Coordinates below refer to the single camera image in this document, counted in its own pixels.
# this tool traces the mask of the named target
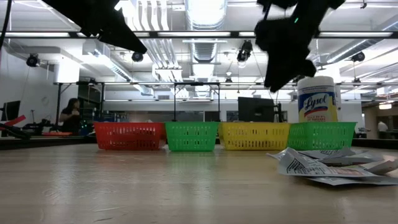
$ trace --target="white lid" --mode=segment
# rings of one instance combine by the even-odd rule
[[[334,86],[335,83],[332,77],[326,77],[326,76],[318,76],[313,78],[307,77],[298,81],[297,88],[301,89],[301,88],[306,88],[311,86],[321,86],[321,85]]]

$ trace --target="lysol wipes container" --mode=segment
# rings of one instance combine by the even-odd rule
[[[297,88],[300,122],[338,121],[333,78],[304,78],[298,81]]]

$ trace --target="woman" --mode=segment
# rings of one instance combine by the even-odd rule
[[[80,102],[76,98],[71,98],[68,106],[62,110],[60,122],[63,122],[62,132],[78,133],[80,127]]]

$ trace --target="table surface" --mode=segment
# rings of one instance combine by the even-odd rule
[[[94,144],[0,151],[4,224],[397,221],[397,186],[331,187],[279,175],[265,151],[167,154]]]

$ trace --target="black monitor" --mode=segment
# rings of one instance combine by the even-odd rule
[[[2,111],[1,121],[11,121],[18,118],[20,105],[21,101],[4,103],[3,108],[0,109]]]
[[[261,98],[238,98],[240,121],[274,122],[274,100]]]

